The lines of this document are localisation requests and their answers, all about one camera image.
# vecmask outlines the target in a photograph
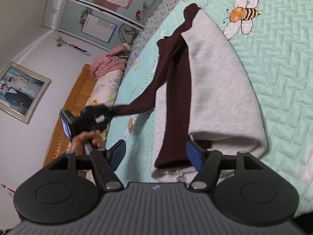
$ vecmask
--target human hand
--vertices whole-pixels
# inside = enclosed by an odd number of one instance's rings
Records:
[[[92,132],[82,132],[81,134],[75,136],[72,139],[70,150],[74,151],[76,155],[83,155],[83,142],[86,142],[87,140],[92,140],[92,144],[94,144],[98,148],[104,148],[104,141],[102,139],[101,132],[99,130],[96,130]]]

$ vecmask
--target screen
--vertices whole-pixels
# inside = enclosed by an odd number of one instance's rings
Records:
[[[60,117],[60,120],[61,120],[64,135],[67,137],[69,141],[71,141],[71,132],[69,130],[67,123],[65,123],[61,117]]]

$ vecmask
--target pink fuzzy sweater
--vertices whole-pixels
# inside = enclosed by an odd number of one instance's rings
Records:
[[[123,44],[111,49],[105,55],[97,56],[90,68],[91,75],[98,80],[110,71],[125,70],[126,61],[115,56],[122,51],[126,51]]]

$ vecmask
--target brown garment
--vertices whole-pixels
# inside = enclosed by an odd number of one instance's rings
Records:
[[[114,115],[117,116],[148,111],[155,105],[157,89],[167,82],[166,127],[163,145],[155,162],[157,168],[190,163],[186,155],[186,142],[189,140],[191,76],[188,47],[181,33],[191,28],[192,21],[199,10],[195,3],[189,5],[184,10],[185,22],[172,36],[164,37],[157,42],[159,63],[152,82],[144,92],[129,105],[112,107]]]

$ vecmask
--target quilted bedspread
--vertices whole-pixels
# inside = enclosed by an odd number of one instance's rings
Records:
[[[234,1],[181,0],[123,79],[116,103],[130,103],[151,82],[158,56],[156,42],[184,21],[186,6],[197,3],[223,30],[229,22],[226,9],[231,12]],[[260,15],[253,19],[251,32],[243,35],[239,30],[229,42],[260,105],[268,144],[261,160],[295,186],[299,215],[313,211],[313,0],[259,0],[256,10]],[[126,139],[128,152],[118,175],[124,183],[148,182],[157,121],[154,111],[139,114],[126,136],[129,118],[114,119],[107,145]]]

